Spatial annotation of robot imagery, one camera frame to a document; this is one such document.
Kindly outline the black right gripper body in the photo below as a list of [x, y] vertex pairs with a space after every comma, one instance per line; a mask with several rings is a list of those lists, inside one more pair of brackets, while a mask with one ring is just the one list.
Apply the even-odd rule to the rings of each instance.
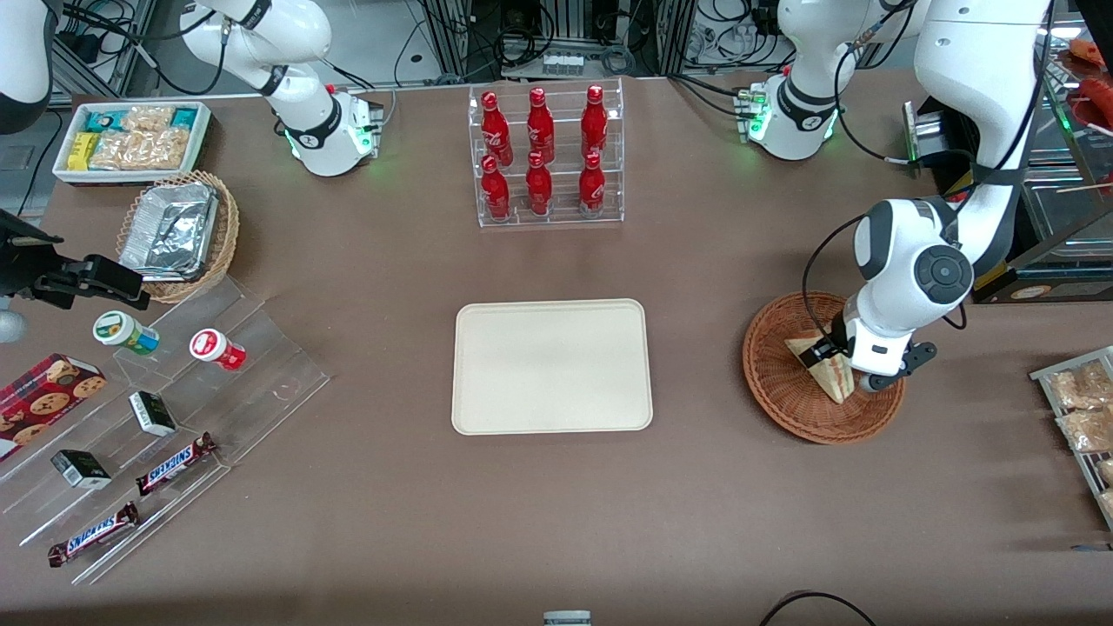
[[3, 296], [37, 300], [56, 309], [72, 309], [77, 296], [87, 296], [73, 260], [58, 254], [63, 243], [22, 218], [1, 211], [1, 290]]

